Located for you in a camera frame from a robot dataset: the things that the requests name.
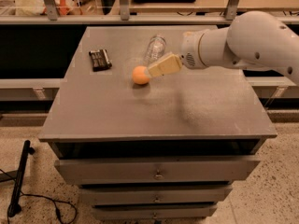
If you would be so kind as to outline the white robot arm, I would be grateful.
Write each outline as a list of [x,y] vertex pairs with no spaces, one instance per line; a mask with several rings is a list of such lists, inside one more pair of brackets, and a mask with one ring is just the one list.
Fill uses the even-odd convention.
[[275,70],[299,85],[299,35],[268,13],[247,12],[226,28],[184,33],[179,53],[166,53],[145,74],[160,77],[183,66]]

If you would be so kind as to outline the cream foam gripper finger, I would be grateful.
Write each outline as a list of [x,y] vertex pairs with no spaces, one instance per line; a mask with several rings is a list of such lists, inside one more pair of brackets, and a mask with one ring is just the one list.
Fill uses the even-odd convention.
[[168,52],[148,67],[148,74],[150,77],[161,77],[177,73],[181,68],[182,62],[179,56]]

